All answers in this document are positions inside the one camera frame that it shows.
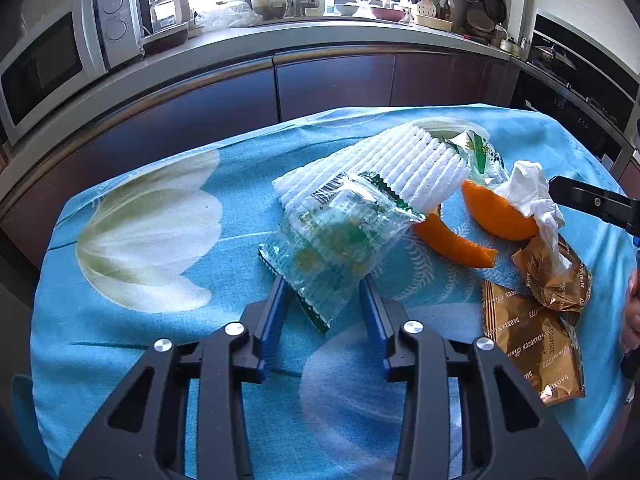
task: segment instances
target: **blue tablecloth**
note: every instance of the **blue tablecloth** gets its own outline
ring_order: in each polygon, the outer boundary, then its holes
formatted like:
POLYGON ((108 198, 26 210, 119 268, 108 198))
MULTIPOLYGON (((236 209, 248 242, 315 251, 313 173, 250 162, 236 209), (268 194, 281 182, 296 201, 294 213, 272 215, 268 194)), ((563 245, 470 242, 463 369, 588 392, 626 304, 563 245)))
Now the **blue tablecloth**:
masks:
MULTIPOLYGON (((38 424, 56 470, 110 391, 159 337, 178 344, 236 320, 266 297, 273 275, 257 246, 282 216, 271 181, 363 137, 425 116, 455 116, 491 133, 508 171, 517 159, 620 192, 600 163, 559 123, 533 112, 470 105, 344 108, 270 126, 118 176, 73 197, 53 231, 33 316, 31 356, 38 424), (107 274, 118 269, 111 277, 107 274)), ((619 372, 620 310, 635 265, 629 235, 563 209, 561 233, 593 273, 577 326, 586 398, 553 407, 589 463, 628 384, 619 372)), ((525 292, 514 245, 483 232, 459 194, 443 206, 459 234, 493 246, 493 269, 456 266, 405 235, 376 268, 379 289, 443 336, 481 333, 480 283, 525 292)), ((195 475, 190 395, 187 473, 195 475)), ((452 471, 460 467, 460 414, 452 389, 452 471)), ((244 388, 258 480, 388 479, 402 417, 402 384, 386 384, 352 303, 322 336, 289 311, 274 371, 244 388)))

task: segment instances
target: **orange peel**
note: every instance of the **orange peel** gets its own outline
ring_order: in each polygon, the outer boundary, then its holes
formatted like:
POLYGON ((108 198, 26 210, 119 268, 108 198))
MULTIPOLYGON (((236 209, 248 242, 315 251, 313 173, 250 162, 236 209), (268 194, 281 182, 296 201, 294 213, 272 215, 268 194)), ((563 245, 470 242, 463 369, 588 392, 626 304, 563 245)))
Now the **orange peel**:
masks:
POLYGON ((414 232, 440 256, 465 267, 489 269, 494 266, 498 256, 495 249, 455 234, 436 212, 429 213, 424 222, 416 224, 414 232))
POLYGON ((462 183, 462 198, 472 218, 492 235, 520 241, 538 234, 533 216, 525 218, 507 199, 472 180, 462 183))

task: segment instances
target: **white microwave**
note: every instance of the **white microwave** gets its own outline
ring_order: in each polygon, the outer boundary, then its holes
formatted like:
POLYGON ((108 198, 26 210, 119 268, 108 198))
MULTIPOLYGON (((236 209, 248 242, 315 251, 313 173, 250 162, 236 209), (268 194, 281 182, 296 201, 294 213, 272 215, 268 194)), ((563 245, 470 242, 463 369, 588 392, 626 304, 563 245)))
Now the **white microwave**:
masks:
POLYGON ((139 0, 71 0, 0 62, 0 120, 15 144, 73 94, 142 54, 139 0))

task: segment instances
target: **microwave knob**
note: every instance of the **microwave knob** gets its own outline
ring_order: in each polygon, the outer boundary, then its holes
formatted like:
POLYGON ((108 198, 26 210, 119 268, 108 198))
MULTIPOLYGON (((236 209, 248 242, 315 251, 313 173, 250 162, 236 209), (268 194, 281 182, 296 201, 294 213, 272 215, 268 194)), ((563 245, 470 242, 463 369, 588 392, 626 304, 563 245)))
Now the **microwave knob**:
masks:
POLYGON ((122 0, 105 0, 102 9, 107 14, 113 14, 114 12, 118 12, 121 6, 122 0))
POLYGON ((119 40, 127 31, 127 24, 120 20, 112 20, 107 24, 107 37, 111 41, 119 40))

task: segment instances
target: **crumpled gold wrapper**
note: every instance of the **crumpled gold wrapper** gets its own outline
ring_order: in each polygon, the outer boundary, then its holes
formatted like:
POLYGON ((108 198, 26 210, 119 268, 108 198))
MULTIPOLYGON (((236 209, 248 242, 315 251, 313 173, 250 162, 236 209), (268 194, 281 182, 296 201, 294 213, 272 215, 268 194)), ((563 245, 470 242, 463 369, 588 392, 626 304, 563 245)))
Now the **crumpled gold wrapper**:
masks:
POLYGON ((575 330, 559 313, 487 280, 482 308, 484 335, 508 355, 547 406, 584 397, 575 330))
POLYGON ((591 297, 591 273, 561 236, 558 248, 572 264, 568 276, 553 274, 551 251, 540 235, 512 256, 513 263, 542 305, 562 312, 580 312, 591 297))

